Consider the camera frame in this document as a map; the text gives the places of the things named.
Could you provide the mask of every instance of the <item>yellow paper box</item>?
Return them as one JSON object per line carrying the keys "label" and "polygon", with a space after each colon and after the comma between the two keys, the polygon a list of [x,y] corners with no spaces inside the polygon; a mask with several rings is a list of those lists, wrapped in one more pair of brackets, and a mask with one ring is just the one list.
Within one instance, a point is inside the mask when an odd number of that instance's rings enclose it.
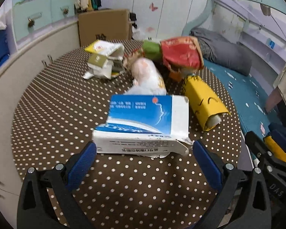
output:
{"label": "yellow paper box", "polygon": [[183,93],[203,131],[209,131],[221,122],[213,123],[216,115],[230,114],[215,92],[199,76],[188,76],[183,84]]}

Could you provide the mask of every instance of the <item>blue and white box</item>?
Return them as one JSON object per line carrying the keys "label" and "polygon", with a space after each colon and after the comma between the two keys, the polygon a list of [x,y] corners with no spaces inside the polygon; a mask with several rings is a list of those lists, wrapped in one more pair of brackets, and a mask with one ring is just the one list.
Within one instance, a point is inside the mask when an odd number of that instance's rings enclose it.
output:
{"label": "blue and white box", "polygon": [[180,95],[113,95],[105,124],[93,131],[98,153],[166,157],[188,154],[189,103]]}

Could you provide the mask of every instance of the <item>white plastic bag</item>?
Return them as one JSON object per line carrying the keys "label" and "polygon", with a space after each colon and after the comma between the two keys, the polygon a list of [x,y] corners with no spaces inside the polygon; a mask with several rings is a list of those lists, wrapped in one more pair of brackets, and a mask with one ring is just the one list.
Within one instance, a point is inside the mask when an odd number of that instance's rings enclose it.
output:
{"label": "white plastic bag", "polygon": [[129,68],[134,81],[125,95],[166,95],[164,80],[153,61],[139,58]]}

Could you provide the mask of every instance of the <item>red butterfly decal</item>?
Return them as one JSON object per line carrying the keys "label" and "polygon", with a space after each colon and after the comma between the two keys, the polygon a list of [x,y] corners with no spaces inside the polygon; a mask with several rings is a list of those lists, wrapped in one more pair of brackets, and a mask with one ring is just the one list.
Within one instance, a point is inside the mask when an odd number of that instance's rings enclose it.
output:
{"label": "red butterfly decal", "polygon": [[158,7],[154,6],[154,3],[152,2],[152,4],[150,4],[149,8],[154,12],[158,9]]}

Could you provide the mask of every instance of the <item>polka dot tablecloth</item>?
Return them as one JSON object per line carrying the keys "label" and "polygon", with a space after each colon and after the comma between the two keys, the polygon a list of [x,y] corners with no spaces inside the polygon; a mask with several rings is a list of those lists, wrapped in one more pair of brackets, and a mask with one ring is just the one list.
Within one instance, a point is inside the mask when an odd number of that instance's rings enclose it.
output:
{"label": "polka dot tablecloth", "polygon": [[[140,41],[122,41],[126,53]],[[15,109],[12,151],[21,178],[29,167],[38,170],[65,163],[92,138],[92,131],[107,118],[112,94],[123,94],[132,85],[130,74],[105,81],[82,76],[89,53],[76,49],[41,71],[25,90]],[[168,78],[159,67],[169,94],[181,94],[182,83]],[[202,132],[191,109],[189,137],[201,140],[224,162],[237,164],[241,131],[233,101],[208,69],[201,78],[231,112],[220,126]],[[49,195],[62,224],[67,222],[50,189]],[[135,155],[98,154],[73,196],[96,228],[186,228],[196,223],[215,198],[215,191],[192,154],[170,154],[163,159]]]}

